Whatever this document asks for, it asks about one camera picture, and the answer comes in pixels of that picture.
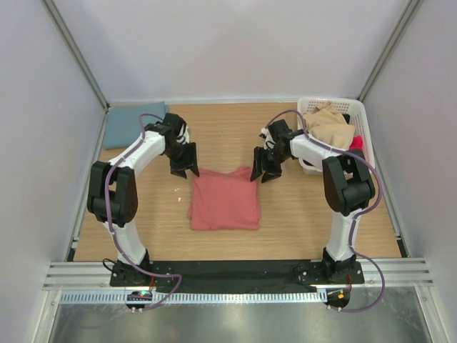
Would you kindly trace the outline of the salmon red t-shirt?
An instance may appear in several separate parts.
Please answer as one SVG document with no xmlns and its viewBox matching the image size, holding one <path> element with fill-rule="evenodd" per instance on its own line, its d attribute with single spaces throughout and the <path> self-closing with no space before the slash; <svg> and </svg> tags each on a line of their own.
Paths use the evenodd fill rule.
<svg viewBox="0 0 457 343">
<path fill-rule="evenodd" d="M 191 229 L 257 230 L 261 210 L 257 183 L 251 181 L 252 168 L 240 166 L 229 173 L 200 169 L 192 181 L 188 210 Z"/>
</svg>

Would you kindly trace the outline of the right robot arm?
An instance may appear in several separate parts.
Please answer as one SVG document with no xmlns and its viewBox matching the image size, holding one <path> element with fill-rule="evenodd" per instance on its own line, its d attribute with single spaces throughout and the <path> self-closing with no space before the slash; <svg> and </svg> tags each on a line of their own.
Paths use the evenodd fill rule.
<svg viewBox="0 0 457 343">
<path fill-rule="evenodd" d="M 359 149 L 332 148 L 300 130 L 292 130 L 285 120 L 261 130 L 263 146 L 253 151 L 251 181 L 263 183 L 282 175 L 281 164 L 288 159 L 307 161 L 322 172 L 326 202 L 332 210 L 331 235 L 323 249 L 321 273 L 331 283 L 341 281 L 355 268 L 353 238 L 360 217 L 376 195 L 371 165 Z"/>
</svg>

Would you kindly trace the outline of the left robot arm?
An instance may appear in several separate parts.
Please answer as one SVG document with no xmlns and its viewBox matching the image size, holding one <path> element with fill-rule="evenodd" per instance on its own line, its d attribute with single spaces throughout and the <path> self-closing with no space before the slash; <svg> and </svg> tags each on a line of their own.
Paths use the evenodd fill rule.
<svg viewBox="0 0 457 343">
<path fill-rule="evenodd" d="M 139 207 L 136 178 L 158 156 L 169 159 L 174 176 L 186 178 L 187 171 L 200 174 L 196 144 L 178 114 L 167 113 L 155 123 L 142 124 L 138 138 L 124 152 L 91 166 L 87 209 L 107 228 L 117 250 L 112 286 L 145 286 L 158 278 L 135 223 Z"/>
</svg>

